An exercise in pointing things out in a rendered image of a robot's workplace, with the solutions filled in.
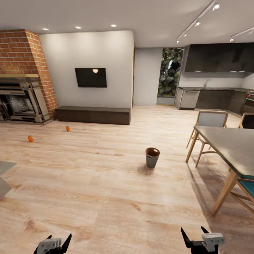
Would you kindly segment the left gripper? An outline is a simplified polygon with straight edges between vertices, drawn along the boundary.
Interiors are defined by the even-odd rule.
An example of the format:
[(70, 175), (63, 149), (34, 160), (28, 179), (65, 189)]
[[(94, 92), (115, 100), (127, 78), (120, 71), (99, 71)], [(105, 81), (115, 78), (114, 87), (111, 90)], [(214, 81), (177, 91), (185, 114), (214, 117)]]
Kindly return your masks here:
[[(50, 235), (47, 239), (51, 239), (52, 235)], [(66, 239), (66, 241), (64, 242), (64, 244), (60, 247), (57, 247), (55, 249), (50, 249), (48, 252), (46, 252), (46, 254), (64, 254), (66, 253), (70, 240), (71, 240), (72, 234), (69, 235), (69, 237)], [(34, 254), (37, 254), (37, 249), (34, 251)]]

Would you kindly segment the trash can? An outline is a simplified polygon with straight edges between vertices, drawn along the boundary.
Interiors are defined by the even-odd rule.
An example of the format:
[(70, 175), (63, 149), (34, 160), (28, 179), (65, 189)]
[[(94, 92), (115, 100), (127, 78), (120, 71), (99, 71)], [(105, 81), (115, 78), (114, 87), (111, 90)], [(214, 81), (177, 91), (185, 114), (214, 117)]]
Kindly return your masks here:
[(146, 165), (149, 168), (154, 168), (160, 156), (160, 151), (156, 148), (149, 147), (145, 150), (146, 153)]

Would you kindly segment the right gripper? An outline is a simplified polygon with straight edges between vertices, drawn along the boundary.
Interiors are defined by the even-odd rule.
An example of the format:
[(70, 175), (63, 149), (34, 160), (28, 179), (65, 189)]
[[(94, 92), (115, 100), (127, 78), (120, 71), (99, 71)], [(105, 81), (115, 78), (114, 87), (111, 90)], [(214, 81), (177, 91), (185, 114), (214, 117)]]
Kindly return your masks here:
[[(201, 228), (205, 234), (209, 233), (203, 226), (201, 226)], [(218, 247), (219, 247), (218, 244), (214, 246), (215, 247), (214, 252), (208, 252), (207, 249), (202, 244), (202, 242), (204, 242), (204, 240), (203, 241), (190, 241), (182, 227), (181, 227), (181, 233), (183, 235), (186, 247), (190, 248), (190, 251), (192, 254), (218, 254)]]

